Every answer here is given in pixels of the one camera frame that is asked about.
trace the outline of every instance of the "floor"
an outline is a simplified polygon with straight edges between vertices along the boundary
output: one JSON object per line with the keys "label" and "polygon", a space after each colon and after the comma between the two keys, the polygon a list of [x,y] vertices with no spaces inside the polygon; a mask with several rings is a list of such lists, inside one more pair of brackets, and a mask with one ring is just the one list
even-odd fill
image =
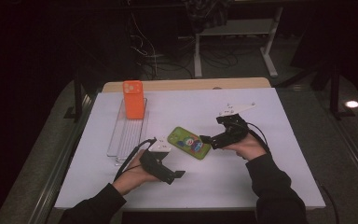
{"label": "floor", "polygon": [[[279,75],[271,78],[259,52],[265,43],[264,36],[202,38],[202,78],[266,77],[271,85],[279,84],[301,71],[290,66],[298,42],[299,38],[294,36],[276,38],[270,56]],[[194,77],[194,41],[183,38],[181,43],[181,51],[176,58],[159,52],[156,52],[156,58],[144,57],[143,79]],[[156,74],[152,72],[153,68],[157,68]],[[354,117],[336,120],[328,110],[329,86],[323,91],[314,91],[310,87],[313,77],[314,74],[311,74],[287,88],[277,89],[326,203],[324,209],[308,211],[308,220],[311,224],[337,223],[338,217],[339,223],[358,223],[358,108],[352,110]],[[341,102],[358,101],[356,89],[345,78],[341,79],[339,97]],[[25,223],[30,217],[35,217],[34,207],[43,195],[46,179],[57,165],[55,161],[61,155],[60,149],[66,146],[71,130],[76,127],[71,119],[63,118],[67,108],[73,105],[73,83],[69,83],[52,108],[48,122],[1,210],[0,223]],[[61,214],[61,210],[53,208],[40,217],[47,223],[57,223]],[[165,215],[165,218],[174,218],[174,215]],[[202,223],[244,223],[242,218],[246,218],[244,214],[229,214],[225,220],[201,217],[206,218]],[[150,217],[120,213],[112,219],[112,223],[134,223],[144,218]],[[155,217],[154,223],[173,223],[172,220]]]}

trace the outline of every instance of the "white table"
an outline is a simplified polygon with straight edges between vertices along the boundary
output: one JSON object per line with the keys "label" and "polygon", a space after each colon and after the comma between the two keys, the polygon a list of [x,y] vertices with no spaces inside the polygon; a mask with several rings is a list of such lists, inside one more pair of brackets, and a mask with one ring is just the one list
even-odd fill
{"label": "white table", "polygon": [[[198,91],[146,91],[149,120],[147,138],[167,136],[176,126],[193,133],[216,135],[224,131],[215,118],[227,103],[256,103],[241,112],[268,139],[278,166],[292,178],[292,188],[308,209],[325,207],[310,169],[301,153],[275,89],[231,89]],[[112,182],[118,166],[106,156],[122,100],[120,92],[97,96],[76,154],[63,182],[55,207],[69,208],[97,194]],[[212,150],[202,161],[173,148],[163,164],[185,170],[171,185],[147,183],[125,196],[128,211],[246,210],[254,209],[257,197],[251,189],[245,161],[232,151]]]}

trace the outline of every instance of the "table leg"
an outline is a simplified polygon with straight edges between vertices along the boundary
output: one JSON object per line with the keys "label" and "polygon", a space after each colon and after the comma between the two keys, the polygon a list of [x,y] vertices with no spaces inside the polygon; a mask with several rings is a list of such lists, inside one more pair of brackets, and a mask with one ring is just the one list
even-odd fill
{"label": "table leg", "polygon": [[283,11],[282,7],[277,8],[277,10],[275,12],[274,20],[273,20],[271,27],[269,29],[267,44],[265,47],[260,48],[261,54],[263,55],[264,62],[266,63],[267,69],[269,71],[269,75],[271,77],[278,76],[278,73],[277,73],[277,70],[275,69],[274,63],[272,62],[271,58],[269,57],[269,51],[271,50],[272,41],[274,40],[276,31],[277,31],[277,28],[279,25],[279,20],[282,15],[282,11]]}
{"label": "table leg", "polygon": [[196,34],[196,52],[194,53],[194,77],[202,77],[199,34]]}

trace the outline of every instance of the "person's right hand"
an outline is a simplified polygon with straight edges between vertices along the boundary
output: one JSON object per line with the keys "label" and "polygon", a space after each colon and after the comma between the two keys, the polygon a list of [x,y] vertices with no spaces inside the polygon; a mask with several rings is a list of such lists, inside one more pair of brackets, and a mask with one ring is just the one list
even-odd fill
{"label": "person's right hand", "polygon": [[266,150],[261,147],[260,143],[248,133],[248,135],[238,143],[223,147],[222,149],[234,150],[238,156],[243,157],[247,161],[266,154]]}
{"label": "person's right hand", "polygon": [[141,162],[139,161],[145,150],[139,150],[136,156],[132,159],[127,169],[122,175],[112,183],[113,187],[121,195],[128,194],[131,190],[138,188],[145,182],[158,181],[158,179],[148,173],[142,168]]}

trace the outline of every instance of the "forearm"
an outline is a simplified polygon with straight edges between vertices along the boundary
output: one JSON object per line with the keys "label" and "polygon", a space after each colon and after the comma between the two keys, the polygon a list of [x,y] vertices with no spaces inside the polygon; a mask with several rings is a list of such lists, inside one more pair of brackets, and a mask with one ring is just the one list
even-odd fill
{"label": "forearm", "polygon": [[246,166],[252,189],[259,197],[259,223],[307,223],[303,201],[290,188],[290,177],[276,166],[270,154],[249,161]]}
{"label": "forearm", "polygon": [[125,202],[126,200],[121,194],[111,184],[108,184],[95,197],[67,209],[62,215],[60,223],[109,223],[115,212]]}

